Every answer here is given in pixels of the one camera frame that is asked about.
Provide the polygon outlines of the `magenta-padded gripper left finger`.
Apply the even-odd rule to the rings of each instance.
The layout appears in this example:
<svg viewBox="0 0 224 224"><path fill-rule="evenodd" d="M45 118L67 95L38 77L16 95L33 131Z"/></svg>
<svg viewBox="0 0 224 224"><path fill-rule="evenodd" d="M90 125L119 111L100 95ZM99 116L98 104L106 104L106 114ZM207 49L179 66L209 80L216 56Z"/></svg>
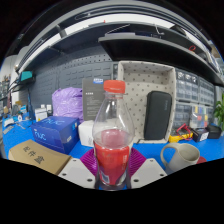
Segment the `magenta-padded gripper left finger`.
<svg viewBox="0 0 224 224"><path fill-rule="evenodd" d="M59 173L59 177L78 186L94 189L98 174L94 150L90 149L80 159L72 158Z"/></svg>

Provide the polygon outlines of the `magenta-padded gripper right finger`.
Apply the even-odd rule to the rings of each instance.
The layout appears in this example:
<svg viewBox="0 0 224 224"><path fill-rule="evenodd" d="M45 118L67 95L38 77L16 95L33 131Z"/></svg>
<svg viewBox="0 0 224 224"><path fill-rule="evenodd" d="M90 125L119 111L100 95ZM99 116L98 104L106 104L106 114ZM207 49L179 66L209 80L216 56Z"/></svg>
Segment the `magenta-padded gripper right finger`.
<svg viewBox="0 0 224 224"><path fill-rule="evenodd" d="M138 150L132 148L128 175L128 188L135 189L165 177L166 173L154 158L146 159Z"/></svg>

